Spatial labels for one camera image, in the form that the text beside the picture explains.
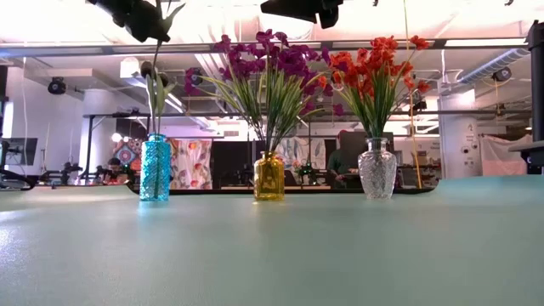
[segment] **clear glass vase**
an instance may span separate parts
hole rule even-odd
[[[367,139],[368,151],[359,155],[359,175],[366,198],[390,199],[397,174],[397,159],[386,151],[387,139]]]
[[[275,152],[263,152],[263,158],[255,161],[253,195],[258,201],[282,201],[285,198],[283,161]]]
[[[167,137],[152,133],[142,145],[139,199],[168,201],[170,194],[170,144]]]

